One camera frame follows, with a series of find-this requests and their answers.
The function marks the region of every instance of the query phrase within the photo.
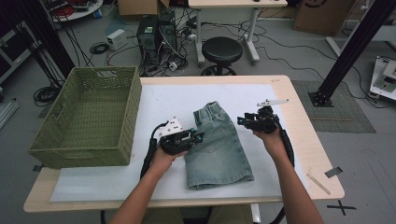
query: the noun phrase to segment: person's right arm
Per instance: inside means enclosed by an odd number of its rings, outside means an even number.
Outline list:
[[[324,223],[289,161],[279,130],[270,134],[255,131],[253,133],[264,142],[265,148],[274,160],[288,223]]]

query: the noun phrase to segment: denim shorts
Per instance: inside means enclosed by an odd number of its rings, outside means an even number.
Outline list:
[[[233,122],[218,102],[194,112],[204,142],[184,156],[189,189],[213,189],[254,180]]]

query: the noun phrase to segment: person's left hand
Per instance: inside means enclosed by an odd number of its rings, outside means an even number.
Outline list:
[[[181,152],[175,156],[166,154],[161,147],[157,148],[154,154],[149,169],[156,174],[159,178],[165,174],[165,172],[171,167],[172,162],[180,156],[183,156],[186,152]]]

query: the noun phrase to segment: woven basket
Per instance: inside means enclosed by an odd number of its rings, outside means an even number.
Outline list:
[[[54,169],[128,165],[141,91],[137,67],[74,68],[29,153]]]

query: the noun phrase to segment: black stool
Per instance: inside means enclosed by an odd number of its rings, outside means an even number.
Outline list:
[[[242,56],[242,47],[235,40],[228,37],[214,37],[206,40],[202,45],[202,54],[210,62],[215,63],[207,67],[201,76],[236,76],[233,69],[230,68],[231,63],[238,61]]]

